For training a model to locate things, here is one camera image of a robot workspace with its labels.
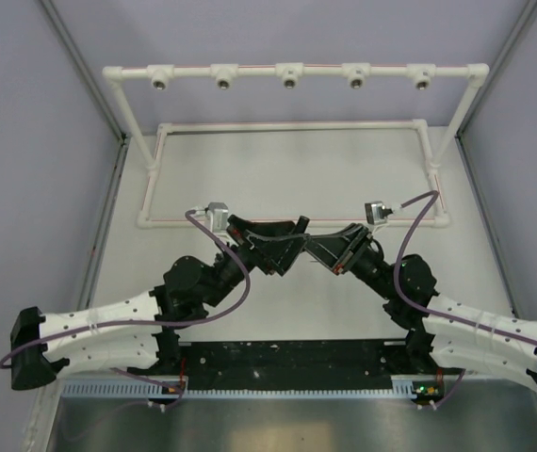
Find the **small black water faucet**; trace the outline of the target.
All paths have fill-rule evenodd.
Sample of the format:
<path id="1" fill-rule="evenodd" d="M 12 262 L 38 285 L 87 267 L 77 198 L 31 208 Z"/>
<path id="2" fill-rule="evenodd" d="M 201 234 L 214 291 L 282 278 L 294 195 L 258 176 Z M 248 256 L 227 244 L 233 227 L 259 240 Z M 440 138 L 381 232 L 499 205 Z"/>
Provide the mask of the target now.
<path id="1" fill-rule="evenodd" d="M 308 224 L 310 222 L 310 219 L 305 216 L 299 216 L 298 221 L 296 222 L 295 228 L 293 230 L 294 234 L 304 234 Z"/>

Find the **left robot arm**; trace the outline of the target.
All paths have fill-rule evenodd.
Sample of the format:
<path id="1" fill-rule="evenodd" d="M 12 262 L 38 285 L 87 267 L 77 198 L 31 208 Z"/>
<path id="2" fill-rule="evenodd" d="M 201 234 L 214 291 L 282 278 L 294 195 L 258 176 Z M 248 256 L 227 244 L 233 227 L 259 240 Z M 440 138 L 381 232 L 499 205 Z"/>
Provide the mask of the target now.
<path id="1" fill-rule="evenodd" d="M 10 333 L 10 353 L 0 365 L 10 371 L 14 391 L 38 389 L 57 379 L 97 370 L 148 375 L 170 373 L 181 360 L 177 331 L 226 315 L 208 310 L 238 285 L 251 291 L 255 269 L 284 275 L 302 252 L 309 220 L 257 223 L 231 215 L 229 243 L 216 235 L 213 264 L 183 256 L 151 290 L 100 308 L 45 314 L 19 312 Z"/>

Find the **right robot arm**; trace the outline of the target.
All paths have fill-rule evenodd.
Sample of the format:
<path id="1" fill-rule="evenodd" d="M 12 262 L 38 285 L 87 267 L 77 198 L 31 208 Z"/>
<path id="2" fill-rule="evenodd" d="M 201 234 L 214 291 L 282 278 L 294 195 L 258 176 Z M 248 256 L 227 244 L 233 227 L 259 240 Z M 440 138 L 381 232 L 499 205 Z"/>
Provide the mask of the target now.
<path id="1" fill-rule="evenodd" d="M 312 235 L 304 247 L 333 274 L 351 273 L 385 300 L 390 318 L 408 330 L 408 364 L 426 373 L 472 370 L 509 379 L 537 393 L 537 321 L 496 315 L 444 296 L 430 266 L 399 248 L 394 263 L 368 229 L 353 223 Z"/>

